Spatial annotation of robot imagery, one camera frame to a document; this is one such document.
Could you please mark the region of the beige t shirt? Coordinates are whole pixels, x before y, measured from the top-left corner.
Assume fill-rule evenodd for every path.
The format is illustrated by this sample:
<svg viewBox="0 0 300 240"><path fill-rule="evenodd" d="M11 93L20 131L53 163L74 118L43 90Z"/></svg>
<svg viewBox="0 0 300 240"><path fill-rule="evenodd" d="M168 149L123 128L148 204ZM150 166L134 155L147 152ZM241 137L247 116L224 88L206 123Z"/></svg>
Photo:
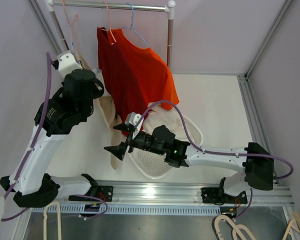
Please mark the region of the beige t shirt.
<svg viewBox="0 0 300 240"><path fill-rule="evenodd" d="M77 60L81 62L81 66L84 69L92 70L79 51L74 50L74 55L77 58ZM110 96L110 94L106 93L106 90L104 90L104 95L98 98L97 100L95 100L95 102L109 129L110 137L111 137L110 138L111 146L119 145L121 143L121 132L113 129L113 127L118 124L121 124L122 120L116 114L116 107L115 107L113 97ZM113 154L111 154L110 156L110 164L114 170L117 170L119 168L119 160Z"/></svg>

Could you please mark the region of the dark red t shirt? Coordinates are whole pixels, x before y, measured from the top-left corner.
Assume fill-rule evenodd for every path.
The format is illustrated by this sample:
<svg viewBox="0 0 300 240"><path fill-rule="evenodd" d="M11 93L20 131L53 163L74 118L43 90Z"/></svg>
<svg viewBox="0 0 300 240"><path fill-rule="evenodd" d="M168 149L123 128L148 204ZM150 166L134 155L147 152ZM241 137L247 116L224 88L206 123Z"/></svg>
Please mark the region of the dark red t shirt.
<svg viewBox="0 0 300 240"><path fill-rule="evenodd" d="M96 30L98 41L98 67L101 70L105 88L112 96L115 115L122 121L128 114L143 114L147 103L142 95L139 81L119 46L103 27Z"/></svg>

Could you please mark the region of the white t shirt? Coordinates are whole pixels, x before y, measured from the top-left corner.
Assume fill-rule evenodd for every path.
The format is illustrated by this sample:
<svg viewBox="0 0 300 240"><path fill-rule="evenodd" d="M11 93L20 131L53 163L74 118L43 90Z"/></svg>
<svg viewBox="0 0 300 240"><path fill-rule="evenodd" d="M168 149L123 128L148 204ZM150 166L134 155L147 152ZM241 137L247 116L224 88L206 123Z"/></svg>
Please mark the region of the white t shirt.
<svg viewBox="0 0 300 240"><path fill-rule="evenodd" d="M181 117L174 107L171 110L166 110L158 104L151 108L142 123L143 131L150 135L153 134L155 128L162 125L165 125L170 132L175 134L177 140L188 141Z"/></svg>

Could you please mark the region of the orange t shirt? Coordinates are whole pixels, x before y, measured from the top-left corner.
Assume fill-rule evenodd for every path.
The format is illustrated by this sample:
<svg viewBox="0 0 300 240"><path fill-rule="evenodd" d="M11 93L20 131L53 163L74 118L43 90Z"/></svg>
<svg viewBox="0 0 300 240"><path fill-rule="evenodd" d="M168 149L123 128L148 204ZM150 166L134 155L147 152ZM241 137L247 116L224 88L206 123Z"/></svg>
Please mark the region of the orange t shirt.
<svg viewBox="0 0 300 240"><path fill-rule="evenodd" d="M161 57L150 47L134 45L119 28L112 30L112 34L137 77L146 104L166 100L177 105L180 100L173 74Z"/></svg>

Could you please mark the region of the pink hanger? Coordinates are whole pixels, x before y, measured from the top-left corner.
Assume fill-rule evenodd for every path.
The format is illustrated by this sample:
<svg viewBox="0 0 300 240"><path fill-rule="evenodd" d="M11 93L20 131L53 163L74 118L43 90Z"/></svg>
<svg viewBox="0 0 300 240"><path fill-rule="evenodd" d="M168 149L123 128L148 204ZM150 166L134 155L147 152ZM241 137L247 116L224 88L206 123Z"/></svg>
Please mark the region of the pink hanger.
<svg viewBox="0 0 300 240"><path fill-rule="evenodd" d="M112 32L112 27L111 27L111 17L110 17L110 8L109 8L109 5L107 4L107 2L105 0L102 1L106 7L106 10L107 10L107 23L108 23L108 32L110 33L111 35L111 38L112 38L112 43L111 45L114 45L117 40Z"/></svg>
<svg viewBox="0 0 300 240"><path fill-rule="evenodd" d="M74 34L73 34L73 25L78 20L78 15L76 14L73 20L71 20L69 18L69 15L68 15L68 12L67 12L67 9L66 9L65 0L62 0L62 8L63 8L65 19L66 19L66 22L67 22L67 25L68 25L68 28L69 28L70 43L73 44L75 42L74 41Z"/></svg>

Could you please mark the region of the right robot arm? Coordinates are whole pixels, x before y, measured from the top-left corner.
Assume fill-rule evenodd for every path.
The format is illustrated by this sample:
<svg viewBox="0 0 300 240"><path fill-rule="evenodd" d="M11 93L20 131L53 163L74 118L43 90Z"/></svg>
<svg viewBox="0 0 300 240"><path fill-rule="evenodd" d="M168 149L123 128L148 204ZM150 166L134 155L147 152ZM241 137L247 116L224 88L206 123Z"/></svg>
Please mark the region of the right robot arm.
<svg viewBox="0 0 300 240"><path fill-rule="evenodd" d="M212 150L176 139L176 135L165 125L156 127L152 134L144 131L134 133L131 125L123 123L114 129L128 131L124 142L104 147L119 160L124 159L126 152L139 149L164 156L164 161L174 168L208 166L235 171L234 175L220 181L217 196L222 202L230 202L248 189L273 190L274 159L258 143L250 142L247 147Z"/></svg>

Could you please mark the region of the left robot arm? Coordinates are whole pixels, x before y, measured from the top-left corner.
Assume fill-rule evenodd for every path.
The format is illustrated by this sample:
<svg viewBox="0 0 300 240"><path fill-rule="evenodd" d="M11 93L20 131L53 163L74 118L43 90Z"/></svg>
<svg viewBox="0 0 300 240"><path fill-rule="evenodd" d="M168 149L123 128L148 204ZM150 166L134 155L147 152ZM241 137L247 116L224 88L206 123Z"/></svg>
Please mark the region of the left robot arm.
<svg viewBox="0 0 300 240"><path fill-rule="evenodd" d="M74 126L93 114L94 100L104 93L104 86L93 71L75 69L64 77L62 87L42 103L34 118L29 147L16 171L0 179L20 208L42 208L56 199L91 201L97 197L98 184L88 174L56 177L47 168Z"/></svg>

